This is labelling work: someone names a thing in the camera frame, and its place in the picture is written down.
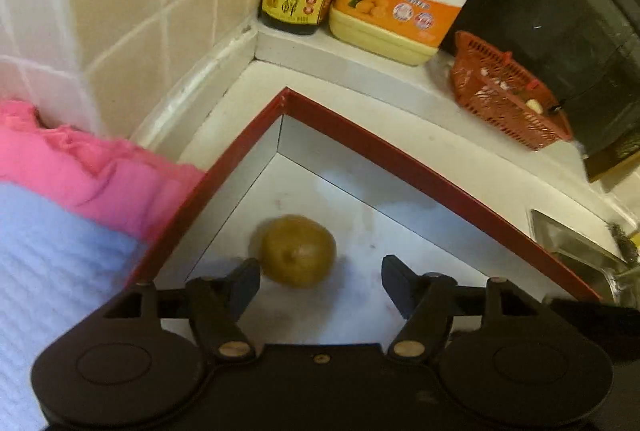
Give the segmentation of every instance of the countertop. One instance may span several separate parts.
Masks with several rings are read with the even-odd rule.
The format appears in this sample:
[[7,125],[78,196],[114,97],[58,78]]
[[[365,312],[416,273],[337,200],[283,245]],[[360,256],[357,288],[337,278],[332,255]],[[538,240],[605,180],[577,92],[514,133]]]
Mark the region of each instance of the countertop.
[[606,222],[540,176],[450,130],[371,96],[263,61],[230,87],[180,157],[208,169],[284,87],[304,94],[429,166],[529,237],[539,210],[619,254]]
[[540,178],[599,218],[627,232],[636,226],[635,215],[588,182],[576,143],[558,141],[533,152],[458,106],[449,79],[454,58],[443,51],[411,67],[345,44],[326,29],[295,36],[260,25],[255,57],[412,113]]

